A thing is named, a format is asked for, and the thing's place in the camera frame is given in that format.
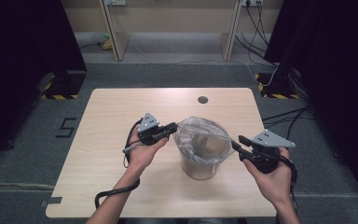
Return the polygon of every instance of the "wall socket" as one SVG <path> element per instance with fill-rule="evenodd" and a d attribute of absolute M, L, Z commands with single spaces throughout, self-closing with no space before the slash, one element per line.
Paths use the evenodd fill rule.
<path fill-rule="evenodd" d="M 250 2 L 251 2 L 251 5 L 249 5 L 249 7 L 263 6 L 263 0 L 250 0 Z M 246 0 L 243 0 L 242 6 L 246 7 Z"/>
<path fill-rule="evenodd" d="M 105 0 L 107 6 L 126 6 L 126 0 Z"/>

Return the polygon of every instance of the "table top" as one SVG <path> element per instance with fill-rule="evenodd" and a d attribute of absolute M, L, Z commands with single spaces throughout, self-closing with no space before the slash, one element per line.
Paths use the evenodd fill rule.
<path fill-rule="evenodd" d="M 208 103 L 201 104 L 201 96 Z M 264 130 L 255 98 L 246 88 L 97 89 L 80 121 L 52 198 L 48 217 L 90 217 L 94 197 L 110 190 L 125 172 L 122 149 L 133 123 L 146 112 L 160 125 L 189 117 L 210 119 L 238 139 Z M 158 151 L 131 193 L 121 217 L 273 217 L 273 206 L 234 153 L 208 180 L 181 167 L 173 137 Z"/>

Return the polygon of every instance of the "trash bin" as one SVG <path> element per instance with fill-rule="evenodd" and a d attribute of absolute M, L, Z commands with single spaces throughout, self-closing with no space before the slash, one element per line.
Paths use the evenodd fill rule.
<path fill-rule="evenodd" d="M 234 152 L 228 133 L 208 119 L 190 117 L 181 121 L 173 137 L 181 152 L 183 171 L 197 180 L 212 178 L 220 163 Z"/>

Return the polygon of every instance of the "table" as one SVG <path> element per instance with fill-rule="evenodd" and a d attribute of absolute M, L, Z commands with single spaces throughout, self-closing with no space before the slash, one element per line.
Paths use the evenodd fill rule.
<path fill-rule="evenodd" d="M 228 60 L 241 11 L 241 0 L 126 0 L 108 6 L 99 0 L 116 60 L 122 60 L 131 33 L 218 33 Z"/>
<path fill-rule="evenodd" d="M 200 96 L 207 104 L 198 102 Z M 62 167 L 48 217 L 90 217 L 94 197 L 111 189 L 125 171 L 121 152 L 135 121 L 151 113 L 160 125 L 190 116 L 222 125 L 231 137 L 253 137 L 264 128 L 255 98 L 246 88 L 97 89 L 80 121 Z M 121 217 L 273 217 L 273 206 L 235 153 L 217 174 L 199 181 L 182 170 L 173 138 L 141 176 Z"/>

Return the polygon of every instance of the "forearm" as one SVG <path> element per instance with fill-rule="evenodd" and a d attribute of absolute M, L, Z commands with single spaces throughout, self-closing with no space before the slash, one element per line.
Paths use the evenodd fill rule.
<path fill-rule="evenodd" d="M 133 185 L 139 179 L 141 173 L 142 171 L 129 167 L 113 189 L 122 189 Z M 130 194 L 131 192 L 125 192 L 108 196 L 87 223 L 117 223 Z"/>
<path fill-rule="evenodd" d="M 284 203 L 273 204 L 278 213 L 278 218 L 282 224 L 300 223 L 298 216 L 290 200 Z"/>

